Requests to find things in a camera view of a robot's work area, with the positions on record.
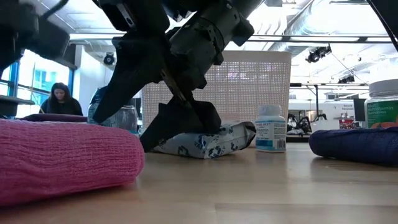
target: pink knit fabric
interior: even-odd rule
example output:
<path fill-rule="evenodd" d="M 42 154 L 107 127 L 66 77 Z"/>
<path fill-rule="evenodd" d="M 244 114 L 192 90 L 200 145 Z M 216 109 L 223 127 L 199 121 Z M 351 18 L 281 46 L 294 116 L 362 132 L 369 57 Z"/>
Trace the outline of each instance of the pink knit fabric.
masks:
<path fill-rule="evenodd" d="M 129 184 L 143 167 L 128 131 L 0 119 L 0 206 Z"/>

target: pill bottle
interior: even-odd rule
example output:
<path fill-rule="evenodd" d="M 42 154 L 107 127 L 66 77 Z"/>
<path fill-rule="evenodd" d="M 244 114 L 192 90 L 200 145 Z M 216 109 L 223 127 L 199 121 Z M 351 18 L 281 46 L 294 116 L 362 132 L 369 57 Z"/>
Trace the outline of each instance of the pill bottle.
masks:
<path fill-rule="evenodd" d="M 256 149 L 261 152 L 286 151 L 286 120 L 280 115 L 280 106 L 259 106 Z"/>
<path fill-rule="evenodd" d="M 398 79 L 370 84 L 370 98 L 365 101 L 368 128 L 398 126 Z"/>

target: jar lid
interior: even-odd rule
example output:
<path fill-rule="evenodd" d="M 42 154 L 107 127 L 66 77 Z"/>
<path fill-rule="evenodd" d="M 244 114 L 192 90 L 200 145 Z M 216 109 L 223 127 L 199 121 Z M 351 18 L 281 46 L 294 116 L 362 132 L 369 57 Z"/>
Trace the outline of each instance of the jar lid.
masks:
<path fill-rule="evenodd" d="M 259 115 L 260 116 L 273 116 L 280 114 L 280 106 L 279 105 L 262 105 L 259 106 Z"/>
<path fill-rule="evenodd" d="M 378 81 L 370 84 L 369 86 L 370 95 L 375 93 L 397 91 L 397 90 L 398 90 L 398 79 Z"/>

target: table surface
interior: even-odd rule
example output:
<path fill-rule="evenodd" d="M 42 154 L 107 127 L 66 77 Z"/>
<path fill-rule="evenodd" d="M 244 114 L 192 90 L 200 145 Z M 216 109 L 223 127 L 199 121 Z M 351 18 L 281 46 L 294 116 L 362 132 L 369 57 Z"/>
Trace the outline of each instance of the table surface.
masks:
<path fill-rule="evenodd" d="M 398 169 L 245 149 L 213 160 L 147 154 L 136 183 L 0 210 L 0 223 L 398 223 Z"/>

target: perforated panel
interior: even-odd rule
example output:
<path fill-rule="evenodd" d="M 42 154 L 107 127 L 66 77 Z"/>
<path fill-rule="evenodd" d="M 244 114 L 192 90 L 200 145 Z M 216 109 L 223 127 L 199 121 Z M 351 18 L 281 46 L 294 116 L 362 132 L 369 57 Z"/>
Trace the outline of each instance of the perforated panel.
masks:
<path fill-rule="evenodd" d="M 259 105 L 280 105 L 287 119 L 291 54 L 288 52 L 225 51 L 224 63 L 206 74 L 207 86 L 193 92 L 196 100 L 210 101 L 221 119 L 255 121 Z M 158 112 L 159 103 L 172 97 L 164 82 L 149 84 L 142 93 L 144 126 Z"/>

